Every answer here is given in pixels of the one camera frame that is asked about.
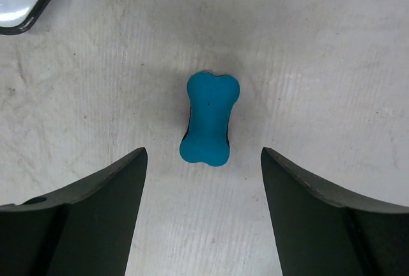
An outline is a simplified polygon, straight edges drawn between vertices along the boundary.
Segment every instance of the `wooden surface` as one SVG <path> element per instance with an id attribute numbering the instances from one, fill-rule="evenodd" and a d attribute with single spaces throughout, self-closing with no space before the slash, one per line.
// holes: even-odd
<path id="1" fill-rule="evenodd" d="M 0 36 L 0 204 L 145 146 L 128 276 L 281 275 L 262 147 L 408 206 L 408 54 L 409 0 L 52 0 Z M 220 168 L 178 152 L 203 69 L 241 84 Z"/>

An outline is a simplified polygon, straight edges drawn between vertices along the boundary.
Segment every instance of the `table surface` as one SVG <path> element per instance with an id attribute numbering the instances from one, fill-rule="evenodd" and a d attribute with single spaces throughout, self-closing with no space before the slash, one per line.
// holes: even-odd
<path id="1" fill-rule="evenodd" d="M 127 275 L 281 275 L 263 146 L 409 206 L 409 0 L 52 0 L 0 36 L 0 204 L 144 146 Z M 188 164 L 186 82 L 234 75 L 229 162 Z"/>

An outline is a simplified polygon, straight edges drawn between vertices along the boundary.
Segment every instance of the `small hole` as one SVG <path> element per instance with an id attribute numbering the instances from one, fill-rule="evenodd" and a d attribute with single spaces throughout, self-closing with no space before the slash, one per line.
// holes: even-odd
<path id="1" fill-rule="evenodd" d="M 46 200 L 47 200 L 46 197 L 39 196 L 39 197 L 34 197 L 32 199 L 29 199 L 24 204 L 38 204 L 38 203 L 42 203 L 42 202 L 44 202 Z"/>

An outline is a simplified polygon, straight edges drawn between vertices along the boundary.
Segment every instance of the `blue eraser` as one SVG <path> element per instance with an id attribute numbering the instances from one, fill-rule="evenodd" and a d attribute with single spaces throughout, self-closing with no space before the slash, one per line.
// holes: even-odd
<path id="1" fill-rule="evenodd" d="M 240 95 L 238 81 L 230 75 L 195 73 L 187 82 L 190 120 L 180 143 L 180 155 L 186 162 L 224 165 L 230 155 L 229 118 Z"/>

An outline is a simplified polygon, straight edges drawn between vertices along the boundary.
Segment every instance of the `black object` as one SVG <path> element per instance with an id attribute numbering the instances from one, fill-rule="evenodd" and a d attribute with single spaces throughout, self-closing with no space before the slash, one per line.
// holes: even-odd
<path id="1" fill-rule="evenodd" d="M 409 208 L 346 190 L 264 148 L 284 276 L 409 275 Z"/>
<path id="2" fill-rule="evenodd" d="M 0 206 L 0 275 L 124 275 L 147 161 L 140 148 L 57 191 Z"/>
<path id="3" fill-rule="evenodd" d="M 38 0 L 26 19 L 15 27 L 0 27 L 0 35 L 19 35 L 29 30 L 44 11 L 50 0 Z"/>

